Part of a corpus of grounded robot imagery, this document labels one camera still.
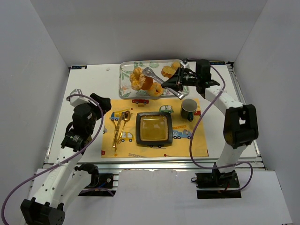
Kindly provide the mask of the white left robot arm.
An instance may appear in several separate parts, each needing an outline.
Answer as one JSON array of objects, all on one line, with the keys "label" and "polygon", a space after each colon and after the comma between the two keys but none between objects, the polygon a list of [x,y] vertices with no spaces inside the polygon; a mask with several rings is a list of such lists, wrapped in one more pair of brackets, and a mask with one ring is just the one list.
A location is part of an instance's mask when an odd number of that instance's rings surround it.
[{"label": "white left robot arm", "polygon": [[61,225],[65,211],[84,188],[95,188],[99,183],[97,166],[77,163],[95,141],[96,122],[111,110],[111,100],[95,93],[85,96],[72,93],[67,100],[74,108],[61,142],[54,165],[45,170],[47,177],[31,199],[23,200],[21,212],[28,225]]}]

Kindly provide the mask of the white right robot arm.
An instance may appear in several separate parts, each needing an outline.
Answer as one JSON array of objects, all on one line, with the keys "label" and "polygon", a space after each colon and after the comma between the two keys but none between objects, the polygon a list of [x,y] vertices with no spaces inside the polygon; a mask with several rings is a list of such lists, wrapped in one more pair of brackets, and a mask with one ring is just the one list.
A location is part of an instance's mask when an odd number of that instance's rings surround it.
[{"label": "white right robot arm", "polygon": [[197,60],[195,71],[183,65],[162,83],[162,87],[173,91],[181,91],[184,86],[195,87],[197,93],[224,115],[225,145],[219,159],[214,163],[213,170],[231,173],[243,151],[258,138],[256,108],[230,96],[225,91],[225,80],[222,79],[221,84],[213,80],[212,71],[216,71],[216,68],[208,60]]}]

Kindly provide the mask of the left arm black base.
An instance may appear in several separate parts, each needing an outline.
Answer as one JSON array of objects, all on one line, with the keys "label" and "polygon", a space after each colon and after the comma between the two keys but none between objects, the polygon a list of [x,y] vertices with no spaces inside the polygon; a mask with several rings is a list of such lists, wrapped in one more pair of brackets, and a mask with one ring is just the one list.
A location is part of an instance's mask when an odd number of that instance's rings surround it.
[{"label": "left arm black base", "polygon": [[113,197],[115,195],[119,180],[117,174],[99,172],[96,165],[89,163],[75,166],[74,170],[73,177],[77,171],[89,172],[89,175],[91,176],[90,184],[80,192],[79,196]]}]

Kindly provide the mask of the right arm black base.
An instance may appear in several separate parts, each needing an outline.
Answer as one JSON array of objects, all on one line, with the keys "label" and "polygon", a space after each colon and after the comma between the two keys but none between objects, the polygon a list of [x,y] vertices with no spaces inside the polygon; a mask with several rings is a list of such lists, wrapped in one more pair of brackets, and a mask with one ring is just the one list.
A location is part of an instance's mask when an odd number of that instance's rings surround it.
[{"label": "right arm black base", "polygon": [[191,182],[196,185],[198,199],[241,198],[240,183],[235,170],[220,173],[218,169],[213,169],[212,172],[196,173]]}]

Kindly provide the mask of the large sugared round bread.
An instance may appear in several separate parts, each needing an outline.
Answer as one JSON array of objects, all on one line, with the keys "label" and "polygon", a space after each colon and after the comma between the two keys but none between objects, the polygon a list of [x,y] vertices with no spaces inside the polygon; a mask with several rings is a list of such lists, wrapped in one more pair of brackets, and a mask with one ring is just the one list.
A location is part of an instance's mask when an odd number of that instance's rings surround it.
[{"label": "large sugared round bread", "polygon": [[153,84],[153,79],[143,74],[143,69],[137,67],[130,75],[131,88],[133,90],[148,90]]}]

